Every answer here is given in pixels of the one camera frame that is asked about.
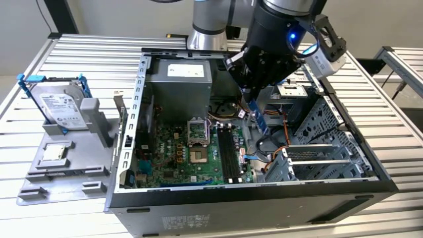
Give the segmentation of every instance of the sticker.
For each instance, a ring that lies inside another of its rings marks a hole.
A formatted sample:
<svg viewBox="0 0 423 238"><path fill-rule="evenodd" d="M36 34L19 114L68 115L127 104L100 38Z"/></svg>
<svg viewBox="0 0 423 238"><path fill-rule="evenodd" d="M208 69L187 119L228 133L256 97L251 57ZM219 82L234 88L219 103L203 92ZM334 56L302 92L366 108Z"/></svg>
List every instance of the sticker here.
<svg viewBox="0 0 423 238"><path fill-rule="evenodd" d="M238 117L243 119L244 116L246 116L246 111L240 109L238 113Z"/></svg>
<svg viewBox="0 0 423 238"><path fill-rule="evenodd" d="M178 217L162 217L163 226L167 230L176 230L184 228L207 227L211 215L192 215Z"/></svg>
<svg viewBox="0 0 423 238"><path fill-rule="evenodd" d="M167 76L204 78L204 67L202 64L170 64Z"/></svg>
<svg viewBox="0 0 423 238"><path fill-rule="evenodd" d="M75 100L68 94L42 93L40 98L58 125L67 129L87 128Z"/></svg>

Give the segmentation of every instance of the gray plastic part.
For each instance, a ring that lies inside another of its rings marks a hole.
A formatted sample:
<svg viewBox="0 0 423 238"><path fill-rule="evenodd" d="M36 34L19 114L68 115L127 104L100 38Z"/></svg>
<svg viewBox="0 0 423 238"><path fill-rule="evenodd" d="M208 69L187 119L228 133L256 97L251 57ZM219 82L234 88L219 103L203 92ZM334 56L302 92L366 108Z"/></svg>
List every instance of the gray plastic part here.
<svg viewBox="0 0 423 238"><path fill-rule="evenodd" d="M62 168L70 166L70 160L67 158L63 158L62 160L54 160L54 161L39 161L39 165L35 167L38 169L52 169L52 168Z"/></svg>
<svg viewBox="0 0 423 238"><path fill-rule="evenodd" d="M107 192L107 187L102 181L95 181L95 182L84 182L82 184L83 188L82 191L86 194L91 193L106 193Z"/></svg>
<svg viewBox="0 0 423 238"><path fill-rule="evenodd" d="M104 165L102 165L102 166L87 166L87 169L88 168L96 168L96 170L86 171L86 175L90 176L90 177L107 176L110 174L107 168L104 167Z"/></svg>
<svg viewBox="0 0 423 238"><path fill-rule="evenodd" d="M58 124L46 124L46 121L44 121L43 128L46 130L46 133L50 135L50 137L54 140L64 140L66 139L63 129Z"/></svg>
<svg viewBox="0 0 423 238"><path fill-rule="evenodd" d="M40 174L40 175L27 175L26 179L31 182L48 182L50 180L52 180L52 178L47 175L47 174Z"/></svg>
<svg viewBox="0 0 423 238"><path fill-rule="evenodd" d="M46 199L47 190L43 187L23 188L18 197L23 200Z"/></svg>
<svg viewBox="0 0 423 238"><path fill-rule="evenodd" d="M100 142L104 147L111 147L114 139L108 135L110 124L106 116L99 112L100 102L96 98L84 98L80 104L80 111L90 118L90 122L86 122L91 133L98 134Z"/></svg>
<svg viewBox="0 0 423 238"><path fill-rule="evenodd" d="M111 130L108 137L118 142L116 133L119 131L119 119L110 119L108 124ZM64 158L70 161L68 167L38 169L39 161L44 156L44 149L48 144L67 145ZM114 161L114 146L104 147L96 133L90 130L70 130L66 139L54 140L48 134L44 134L35 159L26 176L23 188L43 187L48 193L43 193L46 198L35 196L31 199L18 197L19 206L35 205L62 201L75 201L92 198L104 198L106 194L86 193L82 190L86 182L103 182L104 186L110 186Z"/></svg>

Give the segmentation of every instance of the power cable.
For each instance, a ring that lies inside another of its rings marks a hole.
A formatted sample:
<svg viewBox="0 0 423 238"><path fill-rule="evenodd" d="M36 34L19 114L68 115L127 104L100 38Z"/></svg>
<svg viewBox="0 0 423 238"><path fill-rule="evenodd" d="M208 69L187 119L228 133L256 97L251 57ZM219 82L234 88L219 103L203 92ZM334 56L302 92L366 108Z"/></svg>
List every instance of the power cable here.
<svg viewBox="0 0 423 238"><path fill-rule="evenodd" d="M52 28L51 28L51 25L48 24L48 22L47 22L47 20L46 20L46 17L44 17L42 8L40 8L39 0L35 0L35 2L38 3L38 7L39 7L39 11L40 11L42 17L43 17L44 22L46 22L46 24L47 24L47 26L48 26L48 29L51 30L51 33L52 33Z"/></svg>

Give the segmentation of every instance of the orange wire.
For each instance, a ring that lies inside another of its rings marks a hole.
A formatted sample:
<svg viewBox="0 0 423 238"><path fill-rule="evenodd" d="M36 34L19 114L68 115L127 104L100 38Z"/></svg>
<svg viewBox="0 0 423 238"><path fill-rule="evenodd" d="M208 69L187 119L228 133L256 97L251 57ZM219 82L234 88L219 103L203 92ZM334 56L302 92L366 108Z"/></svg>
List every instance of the orange wire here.
<svg viewBox="0 0 423 238"><path fill-rule="evenodd" d="M284 146L279 147L279 148L278 148L278 150L275 150L275 152L274 152L274 156L272 156L272 160L271 160L271 161L268 161L268 162L267 162L267 164L266 164L266 166L264 166L264 171L266 171L267 167L271 165L272 161L275 160L275 157L276 157L276 153L278 153L278 151L280 151L283 148L287 148L287 147L288 147L288 146L287 146L287 145L284 145Z"/></svg>
<svg viewBox="0 0 423 238"><path fill-rule="evenodd" d="M286 113L283 113L283 128L284 128L284 136L286 136L286 143L290 145L290 136L288 136L288 128L286 126Z"/></svg>

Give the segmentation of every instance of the aluminum workbench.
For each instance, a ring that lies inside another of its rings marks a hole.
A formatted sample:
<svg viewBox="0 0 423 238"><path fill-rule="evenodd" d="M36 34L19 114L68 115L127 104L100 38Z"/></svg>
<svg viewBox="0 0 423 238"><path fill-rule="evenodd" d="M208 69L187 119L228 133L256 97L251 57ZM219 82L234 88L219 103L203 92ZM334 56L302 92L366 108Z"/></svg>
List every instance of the aluminum workbench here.
<svg viewBox="0 0 423 238"><path fill-rule="evenodd" d="M242 41L230 41L230 50ZM88 79L92 96L108 118L118 117L114 91L130 104L140 48L184 49L184 39L142 39L63 35L48 39L26 75ZM343 69L328 80L372 147L401 193L338 224L200 234L187 237L291 238L418 238L423 237L423 135L389 99L348 53ZM15 86L0 106L0 236L14 237L132 237L115 215L104 214L104 199L19 207L16 195L43 137L43 116Z"/></svg>

